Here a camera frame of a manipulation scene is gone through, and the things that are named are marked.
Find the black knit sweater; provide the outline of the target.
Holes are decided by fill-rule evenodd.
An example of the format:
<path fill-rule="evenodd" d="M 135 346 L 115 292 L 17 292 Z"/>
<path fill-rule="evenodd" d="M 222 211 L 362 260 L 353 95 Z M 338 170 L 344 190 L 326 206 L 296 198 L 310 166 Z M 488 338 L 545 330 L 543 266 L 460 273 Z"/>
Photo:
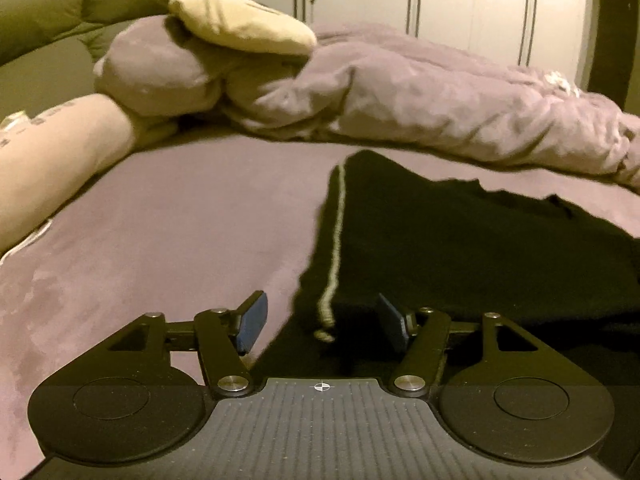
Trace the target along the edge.
<path fill-rule="evenodd" d="M 496 311 L 607 385 L 639 380 L 639 242 L 551 195 L 431 181 L 372 151 L 336 166 L 293 313 L 260 376 L 385 376 L 395 309 Z"/>

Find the purple bed sheet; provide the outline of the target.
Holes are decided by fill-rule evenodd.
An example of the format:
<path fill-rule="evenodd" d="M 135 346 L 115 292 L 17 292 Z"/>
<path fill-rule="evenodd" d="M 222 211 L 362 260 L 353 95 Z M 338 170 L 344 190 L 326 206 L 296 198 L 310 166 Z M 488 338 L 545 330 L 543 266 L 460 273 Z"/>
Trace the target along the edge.
<path fill-rule="evenodd" d="M 270 142 L 207 128 L 133 154 L 1 268 L 1 474 L 42 459 L 32 390 L 146 312 L 171 321 L 269 299 L 259 344 L 290 315 L 346 144 Z"/>

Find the purple crumpled duvet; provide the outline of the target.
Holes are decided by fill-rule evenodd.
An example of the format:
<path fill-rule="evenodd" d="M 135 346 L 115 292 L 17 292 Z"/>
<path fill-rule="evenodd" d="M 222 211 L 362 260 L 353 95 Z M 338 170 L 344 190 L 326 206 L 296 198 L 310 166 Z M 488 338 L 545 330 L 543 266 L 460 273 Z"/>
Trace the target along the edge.
<path fill-rule="evenodd" d="M 375 24 L 320 25 L 310 58 L 252 55 L 220 107 L 274 140 L 350 139 L 639 185 L 639 119 L 557 73 L 503 66 Z"/>

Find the pink bolster pillow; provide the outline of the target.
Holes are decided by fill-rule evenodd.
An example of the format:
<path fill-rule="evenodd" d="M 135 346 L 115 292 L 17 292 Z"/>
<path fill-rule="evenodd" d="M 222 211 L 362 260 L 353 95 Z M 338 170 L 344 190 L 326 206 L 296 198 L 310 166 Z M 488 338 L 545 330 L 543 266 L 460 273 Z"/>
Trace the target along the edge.
<path fill-rule="evenodd" d="M 176 132 L 172 120 L 142 117 L 93 93 L 2 133 L 2 252 L 40 228 L 93 176 Z"/>

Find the purple pillow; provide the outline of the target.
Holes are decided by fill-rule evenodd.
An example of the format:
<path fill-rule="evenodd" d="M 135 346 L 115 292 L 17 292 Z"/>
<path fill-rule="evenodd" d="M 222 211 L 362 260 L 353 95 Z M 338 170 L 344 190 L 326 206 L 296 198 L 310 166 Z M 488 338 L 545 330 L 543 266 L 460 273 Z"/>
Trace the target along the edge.
<path fill-rule="evenodd" d="M 211 110 L 244 55 L 192 35 L 174 16 L 140 18 L 94 66 L 94 88 L 145 117 Z"/>

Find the cream plush pillow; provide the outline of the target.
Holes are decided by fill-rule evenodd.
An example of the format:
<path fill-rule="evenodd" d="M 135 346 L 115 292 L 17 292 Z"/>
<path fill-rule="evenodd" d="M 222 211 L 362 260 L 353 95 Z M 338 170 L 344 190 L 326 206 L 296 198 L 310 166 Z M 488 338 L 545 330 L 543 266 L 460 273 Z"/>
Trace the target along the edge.
<path fill-rule="evenodd" d="M 305 23 L 254 0 L 169 0 L 168 10 L 194 36 L 216 46 L 306 56 L 317 45 Z"/>

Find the white wardrobe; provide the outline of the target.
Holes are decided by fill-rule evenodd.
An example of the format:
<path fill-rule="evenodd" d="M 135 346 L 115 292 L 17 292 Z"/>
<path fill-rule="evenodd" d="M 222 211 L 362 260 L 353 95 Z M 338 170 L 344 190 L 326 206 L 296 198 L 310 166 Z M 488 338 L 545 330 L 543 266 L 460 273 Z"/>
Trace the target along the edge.
<path fill-rule="evenodd" d="M 592 0 L 256 0 L 309 24 L 381 23 L 501 64 L 584 79 Z"/>

